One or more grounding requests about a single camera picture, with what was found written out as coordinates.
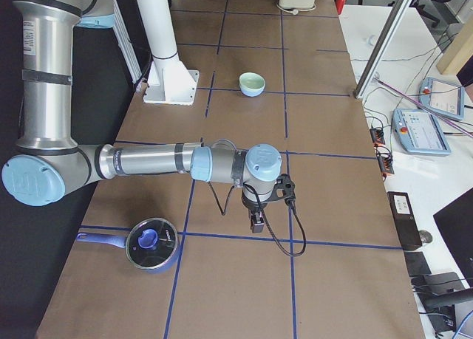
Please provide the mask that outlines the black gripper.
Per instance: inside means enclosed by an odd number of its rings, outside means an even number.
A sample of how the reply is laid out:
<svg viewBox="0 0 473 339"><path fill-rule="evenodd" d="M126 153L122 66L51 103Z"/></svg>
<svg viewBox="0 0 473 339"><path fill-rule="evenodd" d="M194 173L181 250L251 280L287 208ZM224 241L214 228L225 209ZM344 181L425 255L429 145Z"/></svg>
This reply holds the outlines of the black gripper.
<svg viewBox="0 0 473 339"><path fill-rule="evenodd" d="M263 210L270 203L253 191L242 192L242 203L249 210L250 228L252 233L261 233L264 229Z"/></svg>

